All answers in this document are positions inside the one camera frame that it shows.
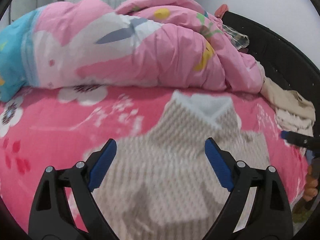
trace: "silver bolt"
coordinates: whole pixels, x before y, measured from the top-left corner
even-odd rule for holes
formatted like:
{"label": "silver bolt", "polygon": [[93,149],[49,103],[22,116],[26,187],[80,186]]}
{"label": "silver bolt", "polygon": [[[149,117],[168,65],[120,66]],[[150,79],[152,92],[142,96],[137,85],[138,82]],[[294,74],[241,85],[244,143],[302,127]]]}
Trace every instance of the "silver bolt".
{"label": "silver bolt", "polygon": [[276,168],[274,166],[269,166],[268,170],[270,172],[276,172]]}
{"label": "silver bolt", "polygon": [[243,168],[245,167],[245,163],[243,161],[238,161],[237,162],[238,167]]}
{"label": "silver bolt", "polygon": [[48,167],[45,168],[45,172],[49,173],[51,171],[53,171],[53,167],[52,166],[48,166]]}
{"label": "silver bolt", "polygon": [[76,167],[77,167],[78,169],[83,168],[83,167],[84,167],[84,162],[77,162]]}

